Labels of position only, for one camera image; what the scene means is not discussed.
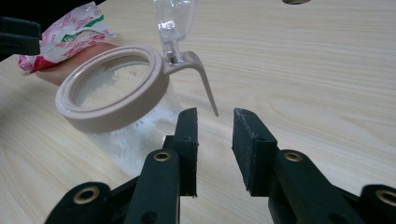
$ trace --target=red and white plastic bag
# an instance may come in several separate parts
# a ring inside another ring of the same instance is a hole
[[[19,55],[18,65],[28,72],[39,71],[64,61],[89,46],[116,37],[104,24],[104,14],[94,2],[76,7],[43,34],[40,54]]]

